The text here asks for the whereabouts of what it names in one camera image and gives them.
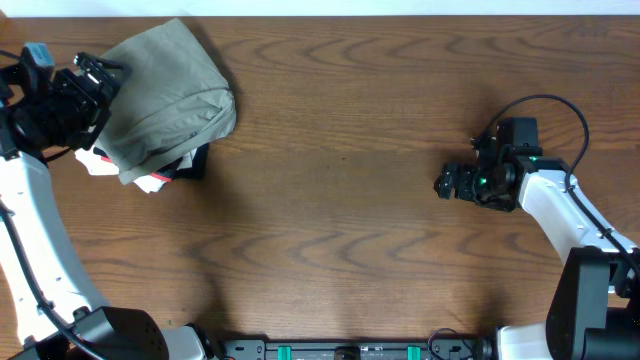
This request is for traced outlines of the khaki green shorts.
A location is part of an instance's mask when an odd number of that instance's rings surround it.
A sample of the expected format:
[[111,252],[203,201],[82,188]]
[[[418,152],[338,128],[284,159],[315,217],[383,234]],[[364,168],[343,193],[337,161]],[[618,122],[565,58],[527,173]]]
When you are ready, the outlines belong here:
[[130,71],[96,141],[119,168],[122,184],[234,130],[234,93],[180,19],[139,33],[102,57]]

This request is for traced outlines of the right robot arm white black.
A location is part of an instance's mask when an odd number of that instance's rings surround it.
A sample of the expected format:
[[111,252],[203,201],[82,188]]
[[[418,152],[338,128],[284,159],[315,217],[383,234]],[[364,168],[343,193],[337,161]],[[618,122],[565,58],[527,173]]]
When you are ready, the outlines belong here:
[[475,358],[638,358],[638,245],[586,198],[566,162],[544,156],[536,119],[500,120],[472,147],[476,163],[443,165],[434,183],[438,196],[497,211],[523,210],[563,264],[546,319],[499,328],[476,345]]

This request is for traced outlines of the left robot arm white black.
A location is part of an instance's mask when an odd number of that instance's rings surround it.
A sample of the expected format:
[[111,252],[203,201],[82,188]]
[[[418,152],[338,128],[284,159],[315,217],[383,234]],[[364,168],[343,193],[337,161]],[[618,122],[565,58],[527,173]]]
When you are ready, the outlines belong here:
[[113,307],[84,269],[57,209],[45,150],[89,149],[110,118],[120,63],[80,52],[56,70],[27,43],[1,70],[1,267],[18,323],[19,359],[212,359],[195,325],[161,329]]

